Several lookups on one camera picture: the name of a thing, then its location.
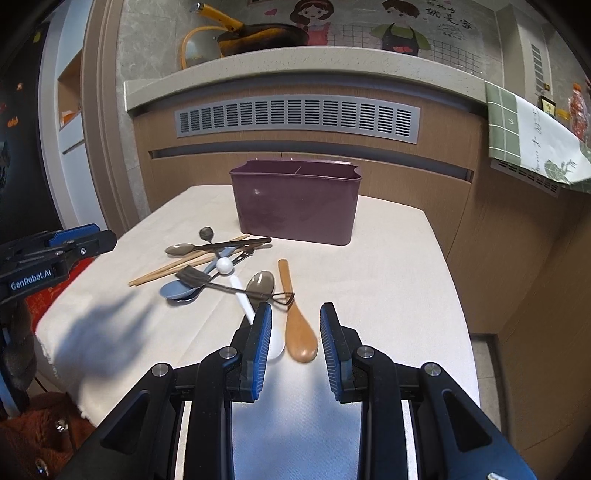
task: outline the ventilation grille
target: ventilation grille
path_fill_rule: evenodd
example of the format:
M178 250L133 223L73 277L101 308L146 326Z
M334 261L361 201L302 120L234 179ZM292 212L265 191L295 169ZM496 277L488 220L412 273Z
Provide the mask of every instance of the ventilation grille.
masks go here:
M244 130L345 132L417 143L420 108L340 95L274 95L174 113L178 137Z
M542 53L538 47L531 45L534 57L535 91L539 95L544 91L544 69L542 68Z
M533 171L513 165L512 163L493 158L491 161L491 168L494 168L498 171L503 171L512 177L515 177L516 179L523 180L534 187L538 187L540 190L544 190L553 197L557 197L560 191L560 185L555 181L549 180Z

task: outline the table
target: table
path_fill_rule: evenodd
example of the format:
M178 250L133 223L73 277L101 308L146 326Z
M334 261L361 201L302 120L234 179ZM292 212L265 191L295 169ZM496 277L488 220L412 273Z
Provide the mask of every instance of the table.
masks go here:
M169 260L165 247L199 244L206 225L217 241L240 234L231 186L191 187L144 219L88 267L38 325L57 376L92 423L100 423L154 364L189 365L230 343L243 315L233 296L205 289L195 302L171 306L158 295L170 277L127 286ZM421 210L360 196L349 245L274 239L271 248L237 265L236 274L246 284L270 270L279 291L280 258L290 262L298 306L319 339L320 306L331 301L341 324L355 328L363 343L398 363L438 362L479 404L462 308ZM273 322L285 325L275 307ZM403 403L409 474L416 478ZM322 343L310 364L287 353L268 364L259 400L233 404L232 411L237 480L355 478L361 408L335 401ZM186 428L188 414L183 420Z

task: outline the kitchen towel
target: kitchen towel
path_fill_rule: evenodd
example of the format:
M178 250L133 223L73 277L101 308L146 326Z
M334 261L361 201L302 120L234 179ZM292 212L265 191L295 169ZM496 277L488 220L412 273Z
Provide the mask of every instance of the kitchen towel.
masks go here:
M550 115L486 82L489 156L591 193L591 151Z

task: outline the floor tile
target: floor tile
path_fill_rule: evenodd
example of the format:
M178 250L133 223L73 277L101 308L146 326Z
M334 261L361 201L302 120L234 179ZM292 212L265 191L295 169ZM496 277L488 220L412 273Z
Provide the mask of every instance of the floor tile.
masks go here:
M495 377L479 378L478 391L480 393L480 408L502 431L501 408L497 389L498 380Z
M492 355L489 342L484 338L472 338L472 353L476 364L476 376L478 378L490 378L495 376L492 363Z

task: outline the countertop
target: countertop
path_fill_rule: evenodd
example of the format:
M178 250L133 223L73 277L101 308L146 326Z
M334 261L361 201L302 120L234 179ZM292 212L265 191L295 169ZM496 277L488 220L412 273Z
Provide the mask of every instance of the countertop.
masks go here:
M358 47L290 47L261 50L180 70L161 79L125 82L125 109L196 87L270 73L364 73L435 87L486 103L485 81L461 70L401 53Z

